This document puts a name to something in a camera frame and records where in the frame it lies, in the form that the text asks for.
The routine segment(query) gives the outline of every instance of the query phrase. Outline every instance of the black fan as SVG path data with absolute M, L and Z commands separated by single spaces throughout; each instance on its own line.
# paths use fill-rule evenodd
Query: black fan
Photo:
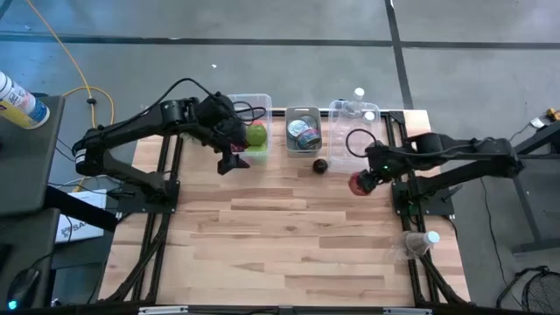
M 560 274 L 549 270 L 547 266 L 526 268 L 515 274 L 514 280 L 496 300 L 496 307 L 501 308 L 501 300 L 517 281 L 529 271 L 538 271 L 523 287 L 521 304 L 524 311 L 546 314 L 560 313 Z

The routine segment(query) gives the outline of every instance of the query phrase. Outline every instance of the wooden table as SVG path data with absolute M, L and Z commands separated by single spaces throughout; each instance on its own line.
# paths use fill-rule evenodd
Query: wooden table
M 430 131 L 426 111 L 405 111 L 405 118 L 410 136 Z M 185 143 L 180 200 L 171 217 L 157 302 L 413 305 L 406 263 L 395 261 L 389 250 L 391 240 L 402 232 L 390 186 L 380 185 L 370 196 L 357 197 L 348 190 L 347 174 L 314 174 L 314 158 L 287 158 L 284 126 L 283 118 L 274 118 L 274 145 L 267 163 L 225 176 L 216 173 L 221 155 L 193 141 Z M 138 141 L 133 165 L 155 171 L 160 147 L 158 136 Z M 171 161 L 173 149 L 169 152 Z M 320 156 L 326 156 L 325 146 Z M 118 226 L 100 298 L 113 293 L 136 264 L 145 222 L 146 215 L 133 214 Z M 426 217 L 426 227 L 441 235 L 432 250 L 434 263 L 468 300 L 451 225 Z M 421 266 L 419 274 L 428 298 Z

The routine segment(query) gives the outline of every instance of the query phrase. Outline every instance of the concrete floor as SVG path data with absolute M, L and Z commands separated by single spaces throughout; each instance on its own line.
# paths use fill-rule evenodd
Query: concrete floor
M 394 0 L 393 4 L 401 40 L 560 42 L 560 3 L 553 0 Z M 399 77 L 399 61 L 394 55 L 396 51 L 398 56 L 400 48 L 383 44 L 392 39 L 383 0 L 51 0 L 37 1 L 36 5 L 60 34 L 135 37 L 138 42 L 142 37 L 218 39 L 210 43 L 213 45 L 68 45 L 89 83 L 114 97 L 117 121 L 137 113 L 184 76 L 227 94 L 266 93 L 275 107 L 322 108 L 333 99 L 349 97 L 356 87 L 365 88 L 366 101 L 382 109 L 410 107 L 403 101 L 403 72 Z M 46 32 L 24 1 L 14 1 L 7 8 L 5 14 L 0 11 L 0 37 Z M 260 45 L 223 45 L 220 39 L 265 41 Z M 310 40 L 276 45 L 266 39 Z M 319 45 L 314 39 L 337 39 L 343 46 Z M 558 49 L 521 46 L 523 49 L 403 48 L 414 109 L 427 109 L 432 128 L 452 137 L 510 137 L 546 108 L 557 106 L 560 98 Z M 81 85 L 57 44 L 3 42 L 0 57 L 1 70 L 30 90 L 56 95 Z M 202 96 L 196 88 L 185 85 L 171 97 L 191 95 Z M 66 102 L 59 137 L 67 144 L 91 126 L 85 98 L 83 92 L 71 95 Z M 108 108 L 100 101 L 98 123 L 109 122 Z M 532 132 L 526 130 L 514 143 Z M 133 150 L 133 144 L 127 145 L 116 155 L 131 161 Z M 444 169 L 454 165 L 447 164 Z M 72 163 L 55 156 L 52 182 L 78 177 Z M 560 249 L 511 254 L 512 246 L 532 241 L 513 182 L 484 180 L 506 279 L 524 267 L 539 264 L 560 270 Z M 94 181 L 88 184 L 96 187 Z M 492 306 L 505 284 L 483 198 L 480 181 L 474 180 L 453 197 L 453 204 L 472 301 Z M 106 257 L 108 244 L 89 242 L 94 249 L 87 250 L 95 256 L 92 261 Z M 84 302 L 98 270 L 89 266 L 61 272 L 55 295 L 66 302 Z M 66 281 L 75 274 L 89 281 L 83 288 L 69 290 Z M 511 297 L 504 306 L 519 308 Z

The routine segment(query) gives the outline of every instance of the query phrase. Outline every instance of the spray can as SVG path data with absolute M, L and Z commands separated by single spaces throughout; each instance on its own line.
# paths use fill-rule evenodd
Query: spray can
M 42 126 L 49 108 L 10 77 L 0 72 L 0 116 L 27 130 Z

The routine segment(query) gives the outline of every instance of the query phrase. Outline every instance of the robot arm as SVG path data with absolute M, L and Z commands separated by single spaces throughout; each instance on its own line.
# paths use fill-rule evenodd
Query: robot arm
M 129 120 L 88 130 L 72 149 L 76 171 L 86 176 L 109 175 L 140 187 L 148 200 L 161 200 L 172 190 L 172 183 L 166 183 L 164 174 L 140 171 L 113 158 L 109 149 L 152 135 L 183 133 L 212 147 L 214 152 L 221 152 L 219 174 L 234 168 L 249 168 L 231 151 L 232 145 L 243 146 L 245 143 L 243 121 L 235 113 L 229 98 L 217 92 L 208 94 L 202 102 L 195 97 L 157 102 Z
M 402 147 L 374 140 L 366 149 L 369 170 L 355 173 L 349 182 L 354 194 L 370 194 L 377 185 L 388 183 L 411 171 L 428 171 L 450 160 L 477 161 L 467 169 L 443 172 L 432 178 L 417 178 L 417 194 L 429 195 L 482 176 L 512 178 L 522 170 L 522 162 L 507 139 L 455 140 L 437 133 L 405 139 Z

